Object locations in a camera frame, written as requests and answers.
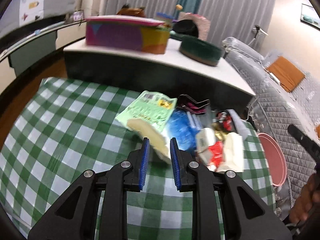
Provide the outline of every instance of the gray quilted sofa cover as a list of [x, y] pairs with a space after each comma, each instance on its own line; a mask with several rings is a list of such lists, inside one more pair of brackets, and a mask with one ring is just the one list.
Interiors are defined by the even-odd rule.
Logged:
[[290, 180], [291, 205], [293, 205], [295, 199], [300, 195], [301, 188], [306, 184], [309, 176], [314, 173], [315, 162], [305, 149], [288, 134], [287, 127], [289, 124], [295, 124], [311, 139], [319, 143], [315, 127], [320, 124], [320, 84], [310, 73], [302, 70], [306, 78], [292, 93], [287, 93], [264, 70], [282, 53], [272, 51], [264, 58], [232, 37], [224, 40], [223, 46], [228, 53], [226, 60], [257, 95], [250, 106], [257, 128], [260, 132], [271, 135], [285, 155]]

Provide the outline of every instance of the checkered tablecloth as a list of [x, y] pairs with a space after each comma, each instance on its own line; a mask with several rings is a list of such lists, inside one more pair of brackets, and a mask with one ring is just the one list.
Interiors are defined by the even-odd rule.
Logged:
[[[0, 201], [6, 210], [33, 226], [84, 170], [109, 170], [140, 148], [139, 137], [115, 121], [138, 95], [78, 80], [43, 80], [0, 153]], [[244, 141], [241, 176], [274, 209], [268, 164], [247, 126], [252, 134]], [[129, 239], [191, 239], [192, 194], [176, 190], [172, 167], [156, 154], [151, 152], [143, 192], [129, 192], [127, 204]], [[12, 220], [27, 236], [28, 227]]]

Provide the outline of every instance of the blue plastic wrapper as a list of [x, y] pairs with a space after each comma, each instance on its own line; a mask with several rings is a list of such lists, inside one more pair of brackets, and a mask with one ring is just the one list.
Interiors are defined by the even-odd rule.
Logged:
[[174, 110], [166, 124], [169, 138], [177, 139], [180, 150], [194, 154], [196, 150], [196, 134], [200, 131], [198, 127], [192, 127], [187, 113], [183, 110]]

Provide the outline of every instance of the silver screw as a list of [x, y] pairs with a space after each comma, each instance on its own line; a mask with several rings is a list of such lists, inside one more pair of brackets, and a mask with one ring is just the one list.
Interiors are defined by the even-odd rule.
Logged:
[[191, 168], [197, 168], [197, 167], [199, 167], [199, 163], [197, 163], [197, 162], [190, 162], [190, 163], [189, 163], [189, 166], [190, 166]]
[[131, 165], [131, 163], [129, 161], [121, 162], [121, 167], [123, 167], [123, 168], [129, 168], [130, 165]]
[[93, 172], [90, 171], [90, 170], [87, 170], [87, 171], [84, 172], [83, 175], [84, 175], [86, 178], [90, 178], [90, 177], [93, 175]]
[[234, 178], [236, 176], [236, 173], [234, 171], [227, 171], [227, 176], [229, 178]]

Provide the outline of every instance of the human hand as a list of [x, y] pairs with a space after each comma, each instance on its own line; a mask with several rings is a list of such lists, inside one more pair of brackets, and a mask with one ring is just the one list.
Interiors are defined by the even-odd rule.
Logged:
[[308, 212], [312, 208], [313, 203], [320, 203], [320, 191], [316, 190], [316, 174], [312, 174], [306, 185], [303, 186], [300, 196], [290, 210], [289, 220], [293, 224], [299, 221], [306, 221]]

